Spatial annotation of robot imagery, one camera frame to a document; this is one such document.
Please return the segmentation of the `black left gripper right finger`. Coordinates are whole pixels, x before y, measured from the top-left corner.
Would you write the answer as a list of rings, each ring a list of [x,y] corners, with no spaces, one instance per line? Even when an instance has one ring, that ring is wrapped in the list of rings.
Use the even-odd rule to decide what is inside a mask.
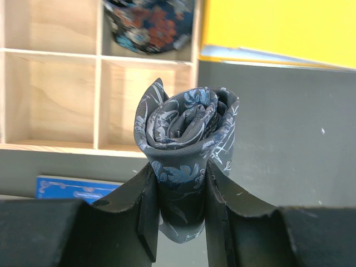
[[[210,266],[355,265],[355,208],[273,206],[212,161],[205,188]]]

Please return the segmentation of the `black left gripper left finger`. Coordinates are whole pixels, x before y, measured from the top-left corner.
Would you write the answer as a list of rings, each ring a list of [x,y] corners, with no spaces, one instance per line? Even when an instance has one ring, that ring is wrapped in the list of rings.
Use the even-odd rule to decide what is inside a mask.
[[[159,205],[150,164],[107,196],[1,201],[2,266],[151,266]]]

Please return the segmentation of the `grey blue patterned tie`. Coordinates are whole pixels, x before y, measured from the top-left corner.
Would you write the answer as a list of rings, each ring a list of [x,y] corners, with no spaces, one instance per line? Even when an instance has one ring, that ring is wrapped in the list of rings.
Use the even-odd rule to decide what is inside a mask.
[[[231,171],[239,98],[224,87],[198,87],[169,97],[161,79],[142,96],[134,139],[155,173],[159,230],[182,244],[204,229],[209,161]]]

